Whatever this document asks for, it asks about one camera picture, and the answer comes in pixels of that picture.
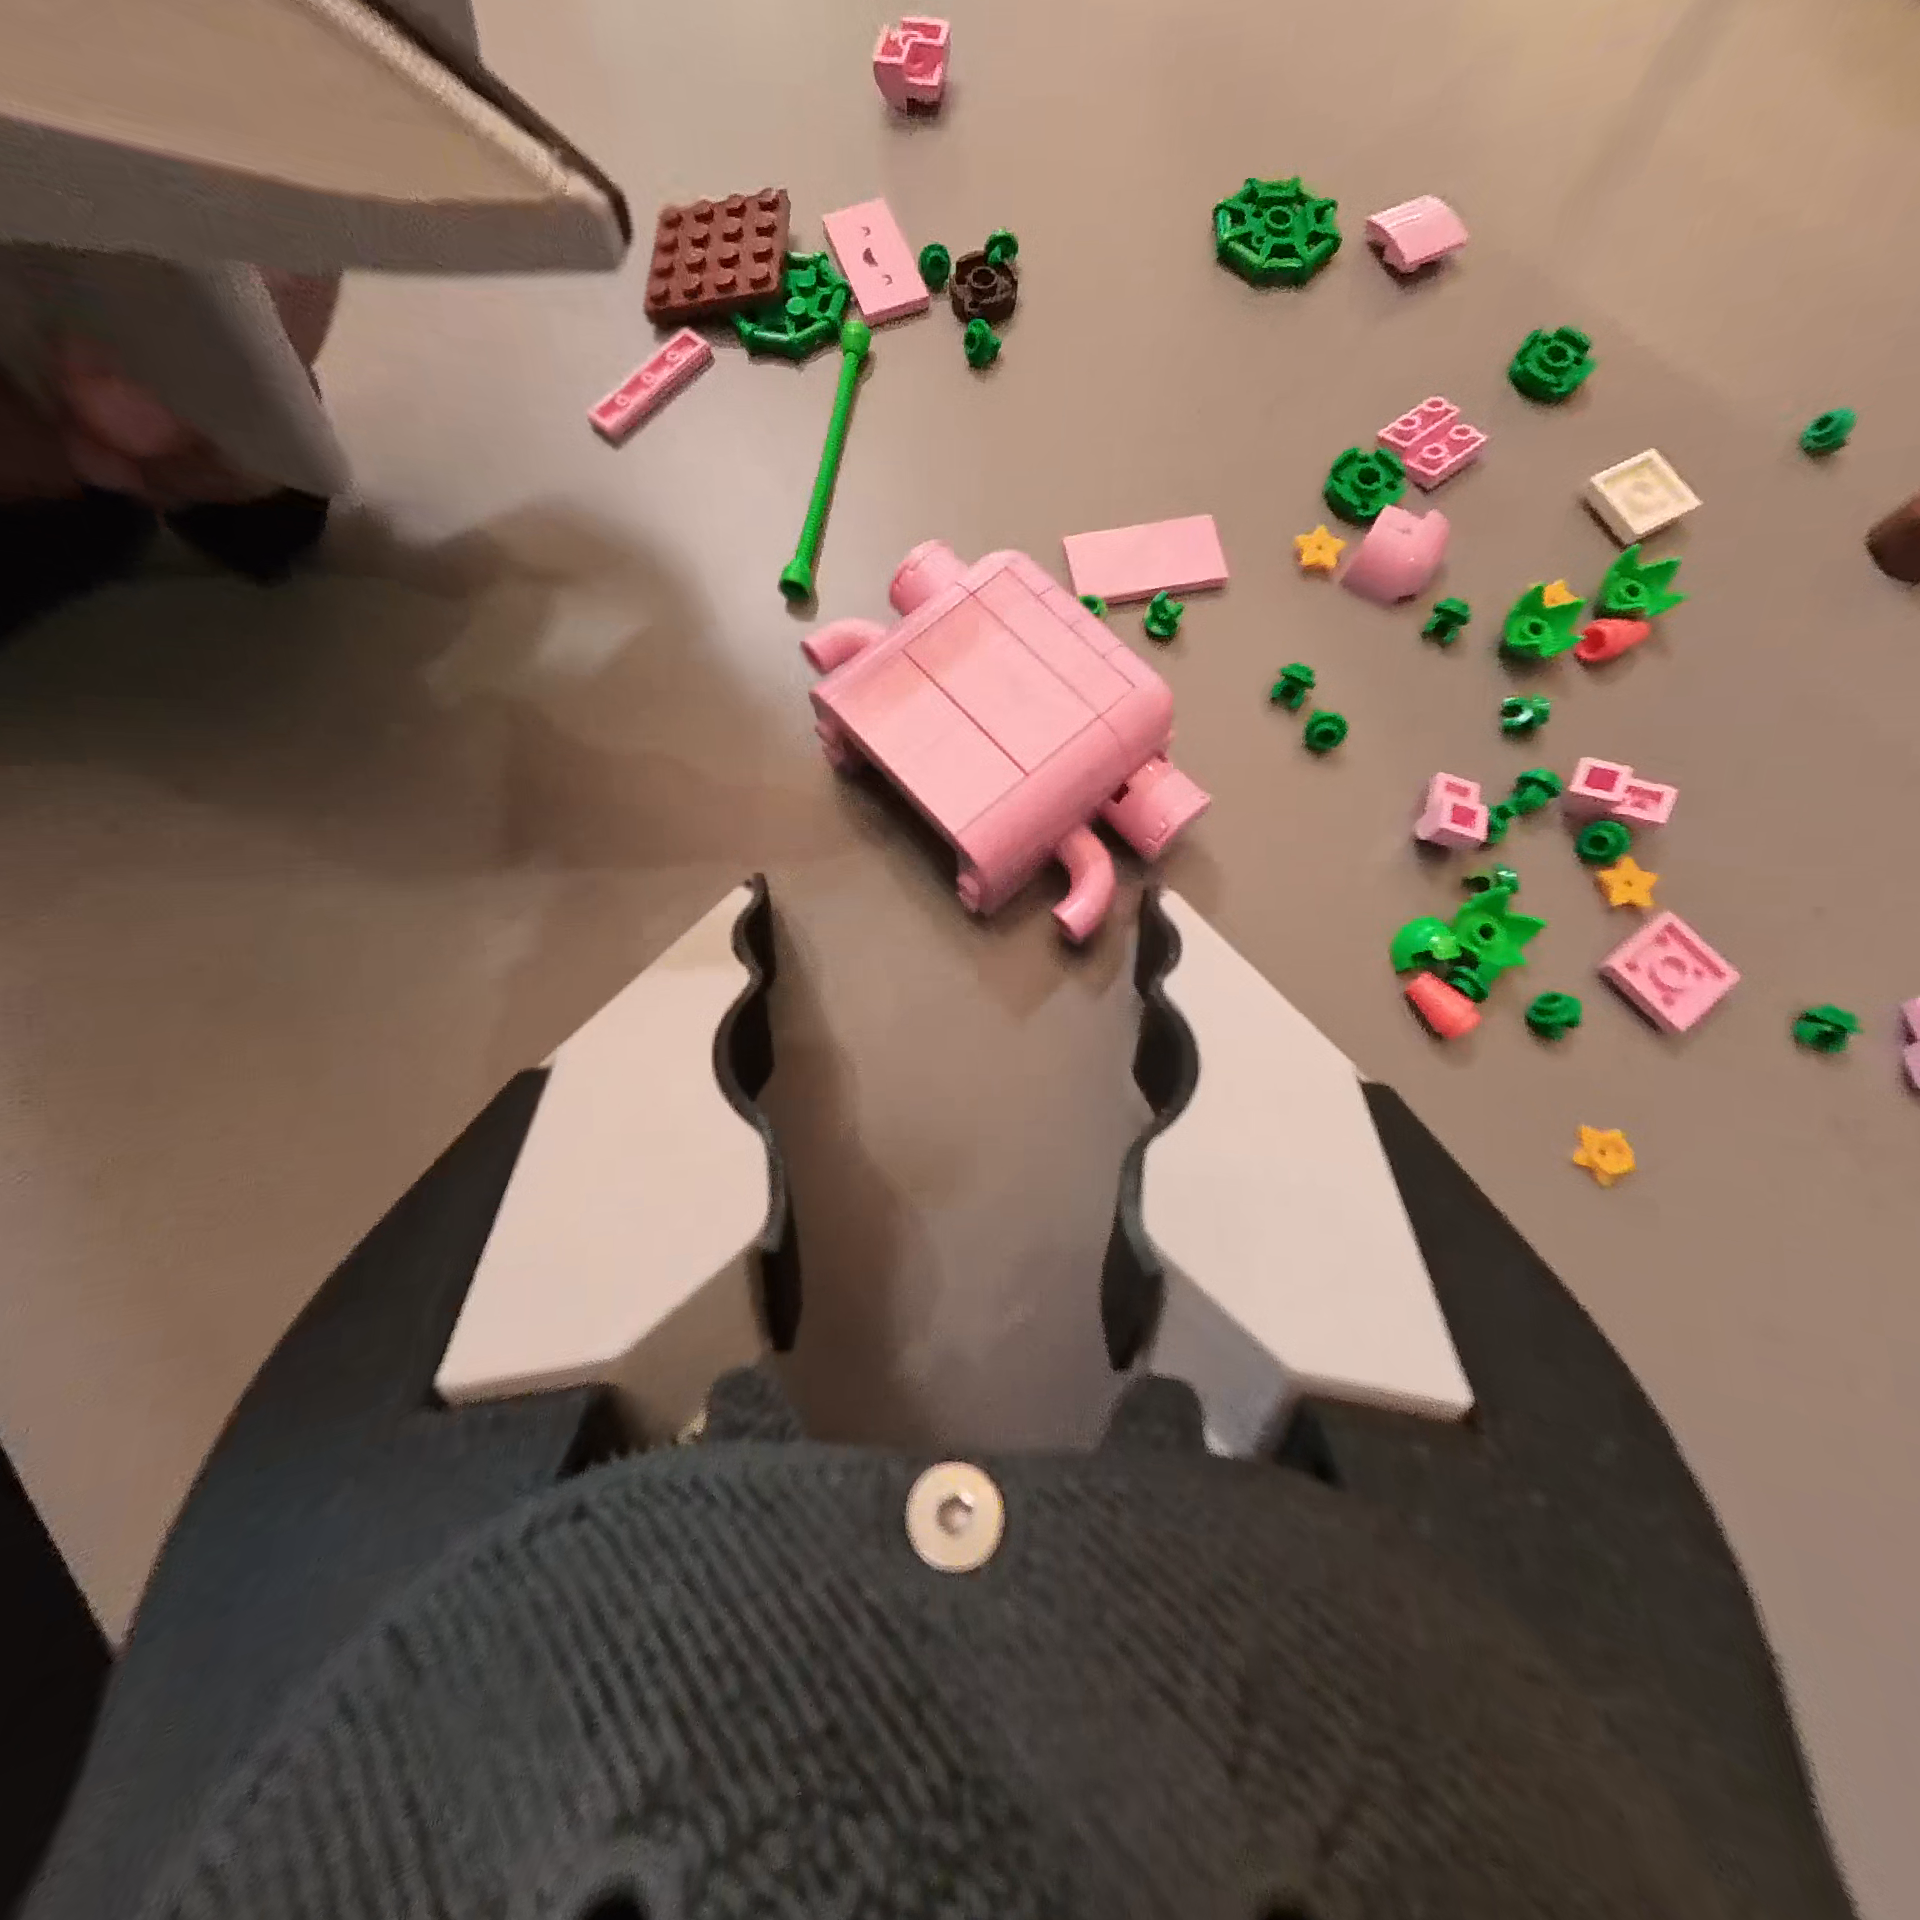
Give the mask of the green octagonal web piece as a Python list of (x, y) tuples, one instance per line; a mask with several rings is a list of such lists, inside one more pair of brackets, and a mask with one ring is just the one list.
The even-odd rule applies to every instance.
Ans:
[(747, 355), (805, 363), (837, 347), (849, 302), (849, 281), (828, 251), (788, 251), (773, 294), (734, 312), (737, 339)]
[(1308, 285), (1342, 248), (1337, 201), (1304, 179), (1250, 176), (1213, 204), (1217, 263), (1250, 285)]

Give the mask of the pink curved slope tile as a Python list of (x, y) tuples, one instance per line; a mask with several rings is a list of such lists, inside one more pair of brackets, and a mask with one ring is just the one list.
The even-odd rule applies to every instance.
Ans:
[(1473, 230), (1448, 198), (1421, 193), (1372, 213), (1363, 237), (1387, 271), (1408, 278), (1450, 263)]

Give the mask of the pink corner panel brick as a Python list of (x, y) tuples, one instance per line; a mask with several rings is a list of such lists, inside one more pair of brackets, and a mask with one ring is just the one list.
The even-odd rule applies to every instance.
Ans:
[(880, 30), (872, 71), (891, 111), (932, 113), (945, 104), (950, 46), (945, 16), (900, 16)]

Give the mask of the pink narrow studded plate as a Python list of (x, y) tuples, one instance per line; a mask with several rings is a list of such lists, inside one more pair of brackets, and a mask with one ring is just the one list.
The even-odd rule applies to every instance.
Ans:
[(694, 326), (673, 331), (634, 373), (588, 408), (589, 429), (611, 446), (624, 444), (712, 363), (713, 345), (701, 331)]

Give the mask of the cluster of green leaf pieces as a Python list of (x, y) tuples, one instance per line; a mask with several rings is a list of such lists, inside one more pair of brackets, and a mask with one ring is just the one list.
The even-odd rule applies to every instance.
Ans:
[[(1577, 616), (1585, 601), (1568, 607), (1546, 607), (1544, 588), (1529, 588), (1507, 613), (1502, 625), (1502, 651), (1522, 662), (1546, 662), (1570, 651), (1577, 643)], [(1425, 623), (1425, 638), (1451, 639), (1466, 625), (1469, 607), (1466, 601), (1444, 596), (1433, 606)], [(1185, 606), (1169, 591), (1148, 601), (1144, 625), (1149, 638), (1166, 639), (1180, 630)], [(1283, 668), (1268, 689), (1268, 702), (1299, 713), (1315, 692), (1316, 677), (1305, 662)], [(1504, 702), (1500, 725), (1507, 734), (1532, 732), (1549, 716), (1546, 695), (1515, 695)], [(1332, 751), (1348, 734), (1348, 723), (1337, 711), (1313, 709), (1304, 719), (1304, 745), (1310, 751)], [(1564, 793), (1553, 771), (1522, 773), (1507, 800), (1491, 804), (1492, 830), (1485, 845), (1504, 838), (1507, 830), (1524, 814), (1544, 809)], [(1515, 880), (1489, 880), (1469, 892), (1456, 919), (1418, 919), (1402, 928), (1389, 945), (1389, 966), (1408, 980), (1408, 974), (1433, 971), (1476, 999), (1478, 1005), (1498, 984), (1500, 976), (1524, 963), (1528, 944), (1544, 928), (1541, 921), (1510, 912), (1510, 899), (1520, 888)]]

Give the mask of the person's left hand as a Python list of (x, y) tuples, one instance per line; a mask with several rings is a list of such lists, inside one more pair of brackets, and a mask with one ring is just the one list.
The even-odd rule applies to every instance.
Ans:
[[(278, 491), (232, 468), (122, 373), (105, 347), (92, 343), (93, 268), (185, 265), (133, 253), (5, 247), (5, 408), (18, 415), (5, 424), (5, 489), (92, 484), (165, 510)], [(251, 268), (265, 281), (320, 390), (317, 361), (338, 310), (344, 271), (262, 269), (232, 261), (201, 268)]]

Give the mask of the green flexible bar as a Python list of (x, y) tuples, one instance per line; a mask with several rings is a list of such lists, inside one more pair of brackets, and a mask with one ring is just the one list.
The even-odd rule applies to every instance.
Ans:
[(795, 548), (780, 573), (780, 593), (788, 606), (810, 604), (816, 593), (819, 558), (825, 540), (825, 524), (833, 493), (846, 457), (849, 431), (857, 407), (857, 390), (874, 352), (874, 331), (865, 318), (852, 315), (840, 326), (840, 371), (833, 390), (833, 408), (822, 431), (822, 451), (816, 463), (806, 510)]

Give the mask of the pink square brick base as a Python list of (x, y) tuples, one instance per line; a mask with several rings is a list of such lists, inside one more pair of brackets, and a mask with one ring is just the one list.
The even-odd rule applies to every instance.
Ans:
[(1051, 917), (1088, 941), (1116, 900), (1110, 828), (1164, 854), (1211, 804), (1172, 756), (1172, 695), (1029, 555), (963, 560), (916, 543), (889, 585), (891, 619), (837, 616), (801, 644), (822, 751), (874, 768), (954, 852), (981, 919), (1048, 867)]

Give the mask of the pink flat rectangular tile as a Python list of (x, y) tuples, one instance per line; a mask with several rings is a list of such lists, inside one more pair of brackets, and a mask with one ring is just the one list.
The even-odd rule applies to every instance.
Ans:
[(1232, 577), (1211, 515), (1154, 518), (1064, 536), (1072, 589), (1106, 604), (1157, 591), (1211, 591)]

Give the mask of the pink stepped studded plate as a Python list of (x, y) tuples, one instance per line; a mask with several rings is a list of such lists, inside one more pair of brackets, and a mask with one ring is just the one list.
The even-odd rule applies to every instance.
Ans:
[(1377, 444), (1395, 453), (1412, 487), (1430, 493), (1476, 463), (1489, 433), (1435, 392), (1380, 424)]

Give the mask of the brown square studded plate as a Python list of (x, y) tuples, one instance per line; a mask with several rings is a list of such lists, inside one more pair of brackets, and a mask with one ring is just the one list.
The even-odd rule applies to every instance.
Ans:
[(664, 204), (642, 275), (642, 312), (659, 326), (724, 319), (780, 294), (792, 230), (786, 188)]

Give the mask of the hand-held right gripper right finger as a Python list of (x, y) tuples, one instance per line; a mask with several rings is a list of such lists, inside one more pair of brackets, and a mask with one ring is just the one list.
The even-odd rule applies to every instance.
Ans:
[(1140, 899), (1136, 1088), (1101, 1332), (1187, 1384), (1210, 1453), (1305, 1401), (1461, 1424), (1474, 1391), (1353, 1061), (1169, 887)]

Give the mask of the white square plate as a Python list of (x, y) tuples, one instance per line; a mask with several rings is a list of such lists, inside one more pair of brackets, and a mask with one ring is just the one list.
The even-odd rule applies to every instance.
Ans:
[(1581, 503), (1621, 548), (1667, 533), (1701, 507), (1698, 493), (1658, 447), (1595, 470)]

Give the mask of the pink curved brick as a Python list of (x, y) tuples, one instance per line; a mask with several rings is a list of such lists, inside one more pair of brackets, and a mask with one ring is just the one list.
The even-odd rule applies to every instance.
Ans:
[(1393, 607), (1428, 591), (1451, 541), (1444, 511), (1412, 511), (1387, 503), (1353, 548), (1337, 575), (1347, 591), (1380, 607)]

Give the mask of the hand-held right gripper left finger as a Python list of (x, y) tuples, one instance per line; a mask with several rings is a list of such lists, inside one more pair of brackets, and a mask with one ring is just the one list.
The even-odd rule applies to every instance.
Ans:
[(776, 931), (768, 880), (745, 877), (538, 1070), (444, 1404), (595, 1387), (629, 1435), (666, 1441), (715, 1379), (793, 1350), (801, 1230), (761, 1107)]

